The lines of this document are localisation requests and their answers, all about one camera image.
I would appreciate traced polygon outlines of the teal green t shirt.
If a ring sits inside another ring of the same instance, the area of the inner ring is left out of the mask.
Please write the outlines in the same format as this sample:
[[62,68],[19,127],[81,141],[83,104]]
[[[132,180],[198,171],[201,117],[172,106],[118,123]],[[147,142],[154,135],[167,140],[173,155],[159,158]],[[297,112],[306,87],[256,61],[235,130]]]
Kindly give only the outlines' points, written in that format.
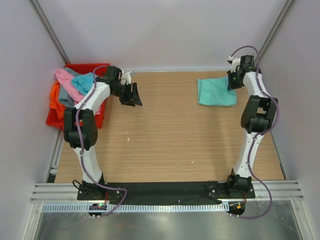
[[228,77],[197,80],[197,103],[210,107],[231,107],[237,104],[237,94],[228,90]]

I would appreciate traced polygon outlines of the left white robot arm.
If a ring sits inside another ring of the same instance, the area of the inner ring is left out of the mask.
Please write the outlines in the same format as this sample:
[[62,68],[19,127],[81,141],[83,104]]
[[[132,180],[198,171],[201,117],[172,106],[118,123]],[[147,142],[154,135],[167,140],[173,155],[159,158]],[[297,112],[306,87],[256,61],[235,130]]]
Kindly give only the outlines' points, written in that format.
[[82,181],[78,192],[101,200],[108,190],[103,173],[98,165],[95,144],[98,127],[95,115],[101,104],[110,96],[119,99],[122,105],[142,106],[138,85],[132,81],[132,73],[116,66],[106,66],[105,72],[85,74],[89,89],[84,98],[73,107],[64,110],[64,139],[76,153]]

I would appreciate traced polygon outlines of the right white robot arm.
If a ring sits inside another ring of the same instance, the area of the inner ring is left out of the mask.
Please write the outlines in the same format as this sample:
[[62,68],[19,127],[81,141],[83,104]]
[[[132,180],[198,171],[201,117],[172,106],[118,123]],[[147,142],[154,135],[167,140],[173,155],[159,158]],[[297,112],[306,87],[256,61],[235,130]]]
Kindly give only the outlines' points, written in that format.
[[278,99],[271,97],[262,81],[262,73],[255,66],[254,56],[228,57],[231,64],[228,89],[246,87],[249,98],[243,110],[240,125],[244,138],[240,154],[227,177],[225,192],[231,198],[241,198],[253,191],[253,165],[264,135],[272,128],[277,113]]

